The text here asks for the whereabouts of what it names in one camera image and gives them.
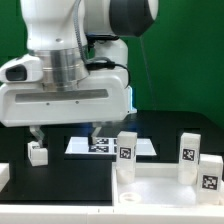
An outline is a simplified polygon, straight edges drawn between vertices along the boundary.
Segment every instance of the black and white pattern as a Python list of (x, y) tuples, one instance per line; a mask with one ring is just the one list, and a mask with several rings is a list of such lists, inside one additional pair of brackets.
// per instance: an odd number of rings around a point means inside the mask
[(202, 188), (209, 189), (209, 190), (217, 190), (218, 177), (203, 175)]
[(120, 148), (121, 159), (131, 159), (131, 148)]
[(109, 145), (109, 139), (108, 138), (97, 138), (98, 145)]
[(194, 161), (195, 150), (183, 149), (183, 160)]
[(89, 152), (108, 153), (109, 146), (91, 145), (89, 147)]

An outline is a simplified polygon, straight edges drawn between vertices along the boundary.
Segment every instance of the green wall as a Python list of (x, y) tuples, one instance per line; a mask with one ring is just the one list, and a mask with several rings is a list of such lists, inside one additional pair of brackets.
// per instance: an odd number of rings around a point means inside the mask
[[(142, 38), (124, 38), (138, 109), (200, 112), (224, 128), (224, 1), (160, 0)], [(19, 0), (0, 0), (0, 65), (26, 52)]]

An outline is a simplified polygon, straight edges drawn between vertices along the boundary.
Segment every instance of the white cube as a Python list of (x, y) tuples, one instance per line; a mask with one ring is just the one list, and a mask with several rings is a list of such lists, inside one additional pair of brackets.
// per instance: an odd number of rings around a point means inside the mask
[(117, 136), (117, 177), (118, 182), (128, 184), (134, 181), (136, 164), (137, 133), (120, 132)]
[(48, 151), (40, 148), (38, 142), (28, 143), (28, 157), (32, 166), (43, 166), (48, 164)]
[(0, 192), (9, 181), (9, 164), (0, 163)]
[(178, 181), (181, 184), (194, 185), (197, 182), (198, 158), (201, 135), (184, 133), (181, 136)]
[(197, 202), (203, 204), (219, 204), (223, 172), (221, 156), (200, 155)]

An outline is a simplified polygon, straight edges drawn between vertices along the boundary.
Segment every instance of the white tray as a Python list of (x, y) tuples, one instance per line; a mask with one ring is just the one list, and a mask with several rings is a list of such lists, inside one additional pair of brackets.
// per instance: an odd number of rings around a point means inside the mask
[(139, 205), (198, 206), (196, 203), (196, 185), (186, 186), (178, 183), (177, 164), (137, 163), (135, 182), (119, 184), (117, 183), (115, 163), (113, 163), (112, 189), (114, 206), (123, 205), (119, 198), (125, 192), (140, 196), (141, 201), (137, 203)]

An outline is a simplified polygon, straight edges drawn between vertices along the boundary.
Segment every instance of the black cable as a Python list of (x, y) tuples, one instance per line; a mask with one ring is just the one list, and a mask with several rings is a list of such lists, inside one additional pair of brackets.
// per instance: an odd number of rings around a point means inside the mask
[(127, 72), (128, 72), (128, 84), (126, 86), (126, 88), (127, 88), (130, 85), (130, 83), (131, 83), (131, 72), (130, 72), (130, 70), (126, 66), (121, 65), (121, 64), (115, 64), (115, 66), (121, 67), (121, 68), (127, 70)]
[(127, 70), (127, 72), (128, 72), (128, 84), (125, 88), (127, 88), (131, 82), (131, 72), (129, 71), (129, 69), (126, 66), (121, 65), (121, 64), (116, 64), (113, 61), (87, 63), (86, 67), (89, 71), (95, 71), (95, 70), (99, 70), (99, 69), (103, 69), (103, 68), (114, 69), (115, 67), (121, 67), (121, 68)]

